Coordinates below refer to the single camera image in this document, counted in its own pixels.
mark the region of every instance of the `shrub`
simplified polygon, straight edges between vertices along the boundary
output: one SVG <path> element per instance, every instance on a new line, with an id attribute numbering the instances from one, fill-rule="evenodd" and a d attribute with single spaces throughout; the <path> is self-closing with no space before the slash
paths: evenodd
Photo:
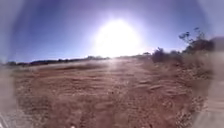
<path id="1" fill-rule="evenodd" d="M 214 43 L 207 40 L 196 40 L 189 44 L 189 46 L 183 51 L 185 53 L 194 53 L 196 51 L 213 51 Z"/>
<path id="2" fill-rule="evenodd" d="M 182 63 L 183 62 L 183 57 L 182 57 L 181 53 L 178 52 L 178 51 L 174 51 L 174 50 L 169 53 L 169 59 L 171 61 L 174 61 L 174 62 L 177 62 L 177 63 Z"/>
<path id="3" fill-rule="evenodd" d="M 168 59 L 167 53 L 164 52 L 162 48 L 158 48 L 152 53 L 152 61 L 153 62 L 164 62 Z"/>

